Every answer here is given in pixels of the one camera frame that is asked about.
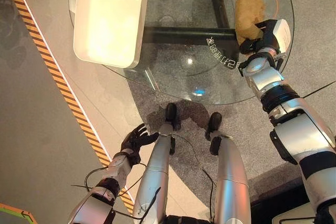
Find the robot forearm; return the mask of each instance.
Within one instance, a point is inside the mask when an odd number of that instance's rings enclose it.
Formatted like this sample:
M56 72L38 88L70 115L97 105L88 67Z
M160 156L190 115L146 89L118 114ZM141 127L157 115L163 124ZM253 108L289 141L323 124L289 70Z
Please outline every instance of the robot forearm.
M116 213L113 211L114 201L126 184L127 175L131 171L128 160L130 149L117 153L109 164L103 179L88 192L86 197L72 211L69 224L104 224L112 223Z

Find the silver robot leg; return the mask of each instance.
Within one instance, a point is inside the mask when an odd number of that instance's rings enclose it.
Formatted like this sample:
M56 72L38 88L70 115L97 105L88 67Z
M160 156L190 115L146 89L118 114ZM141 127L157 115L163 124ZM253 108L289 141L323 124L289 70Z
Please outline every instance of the silver robot leg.
M165 122L160 128L160 136L156 140L147 168L142 176L138 194L136 195L133 216L141 218L151 203L156 190L160 191L154 205L143 220L143 224L161 223L165 218L168 194L169 152L171 148L171 133L173 126Z
M220 145L214 223L251 224L247 177L239 150L230 136L219 131L210 136L212 145Z

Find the white box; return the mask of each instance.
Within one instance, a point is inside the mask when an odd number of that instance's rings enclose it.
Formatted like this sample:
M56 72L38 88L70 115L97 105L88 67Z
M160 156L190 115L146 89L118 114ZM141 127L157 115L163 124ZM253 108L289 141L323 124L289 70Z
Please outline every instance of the white box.
M133 68L139 63L147 0L77 0L73 35L85 61Z

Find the gray carpet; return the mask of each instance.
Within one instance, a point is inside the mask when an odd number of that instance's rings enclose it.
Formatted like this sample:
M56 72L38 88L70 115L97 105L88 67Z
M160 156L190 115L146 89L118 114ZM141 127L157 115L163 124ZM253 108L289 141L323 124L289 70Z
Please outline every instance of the gray carpet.
M0 202L38 223L67 223L101 164L30 38L12 0L0 0ZM89 184L100 180L92 176ZM127 212L118 200L116 209ZM0 223L27 223L0 212ZM118 216L116 223L132 223Z

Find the black metal table frame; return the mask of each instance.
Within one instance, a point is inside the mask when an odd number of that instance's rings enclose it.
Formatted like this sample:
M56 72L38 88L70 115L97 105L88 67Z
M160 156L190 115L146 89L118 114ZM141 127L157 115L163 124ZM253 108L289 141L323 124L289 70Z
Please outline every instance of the black metal table frame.
M236 41L234 29L229 28L224 0L212 0L218 28L145 27L143 43L207 45L204 38L213 38L218 48L223 41Z

